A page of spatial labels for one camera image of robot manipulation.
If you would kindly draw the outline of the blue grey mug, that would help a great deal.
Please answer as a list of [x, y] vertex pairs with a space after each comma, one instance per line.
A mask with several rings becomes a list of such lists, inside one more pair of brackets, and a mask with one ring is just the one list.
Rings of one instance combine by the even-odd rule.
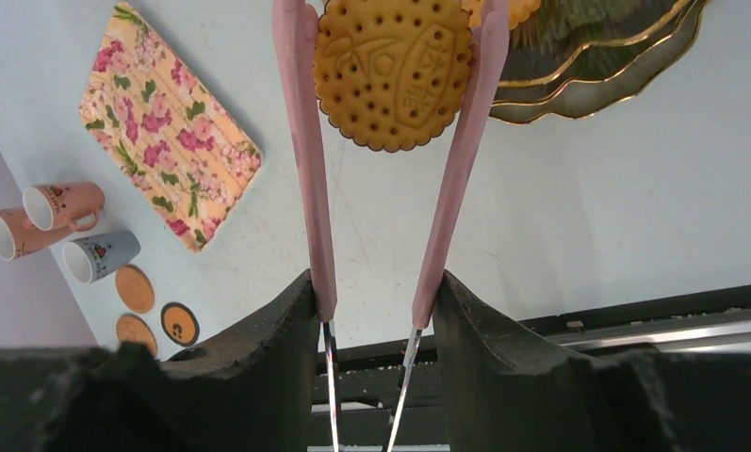
[[94, 283], [129, 264], [141, 245], [130, 231], [80, 237], [62, 247], [65, 267], [80, 283]]

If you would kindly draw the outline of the floral rectangular tray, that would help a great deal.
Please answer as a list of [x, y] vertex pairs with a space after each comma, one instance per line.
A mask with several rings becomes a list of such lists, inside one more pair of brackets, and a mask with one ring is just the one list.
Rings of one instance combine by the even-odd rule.
[[125, 2], [112, 10], [79, 113], [194, 252], [213, 240], [264, 161], [219, 100]]

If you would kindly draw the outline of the orange question mark coaster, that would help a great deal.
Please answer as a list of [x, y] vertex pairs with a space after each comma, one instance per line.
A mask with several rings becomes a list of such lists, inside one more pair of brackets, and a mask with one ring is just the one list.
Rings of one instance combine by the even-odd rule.
[[167, 303], [160, 313], [163, 331], [175, 344], [192, 347], [198, 342], [200, 327], [194, 313], [180, 302]]

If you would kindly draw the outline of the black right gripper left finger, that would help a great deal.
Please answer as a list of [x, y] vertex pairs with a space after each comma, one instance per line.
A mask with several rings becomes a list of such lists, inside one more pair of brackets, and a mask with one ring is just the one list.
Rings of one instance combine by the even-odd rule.
[[309, 273], [167, 361], [0, 348], [0, 451], [303, 451], [318, 357]]

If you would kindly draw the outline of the pink handled metal tongs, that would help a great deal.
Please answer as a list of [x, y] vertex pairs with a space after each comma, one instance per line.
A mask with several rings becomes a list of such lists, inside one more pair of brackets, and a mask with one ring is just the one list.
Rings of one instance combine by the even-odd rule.
[[[507, 2], [459, 2], [469, 16], [469, 27], [473, 34], [470, 76], [462, 107], [449, 125], [454, 127], [455, 132], [412, 304], [413, 328], [402, 362], [399, 398], [389, 417], [390, 433], [384, 444], [385, 450], [392, 450], [398, 438], [420, 338], [431, 322], [465, 189], [510, 43], [511, 10]], [[301, 184], [311, 281], [322, 327], [328, 384], [335, 387], [337, 350], [333, 319], [337, 288], [320, 127], [321, 119], [327, 116], [319, 109], [314, 81], [314, 53], [318, 19], [322, 13], [304, 1], [277, 1], [272, 7], [272, 35]]]

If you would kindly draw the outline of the three tier black cake stand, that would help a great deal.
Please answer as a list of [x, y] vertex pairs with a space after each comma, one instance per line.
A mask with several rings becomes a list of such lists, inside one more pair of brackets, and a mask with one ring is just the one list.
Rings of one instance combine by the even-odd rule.
[[705, 1], [511, 1], [490, 115], [571, 120], [637, 96], [691, 50]]

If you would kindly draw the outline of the small yellow cookie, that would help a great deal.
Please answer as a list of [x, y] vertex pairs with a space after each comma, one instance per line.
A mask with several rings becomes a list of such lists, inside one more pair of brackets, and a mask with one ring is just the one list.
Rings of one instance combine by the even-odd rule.
[[460, 111], [473, 34], [459, 1], [328, 1], [318, 19], [318, 106], [372, 151], [426, 145]]

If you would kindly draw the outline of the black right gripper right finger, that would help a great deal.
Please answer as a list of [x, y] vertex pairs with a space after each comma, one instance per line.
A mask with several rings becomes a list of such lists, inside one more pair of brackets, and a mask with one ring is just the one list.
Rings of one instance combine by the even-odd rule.
[[751, 354], [556, 345], [446, 273], [433, 311], [454, 451], [751, 451]]

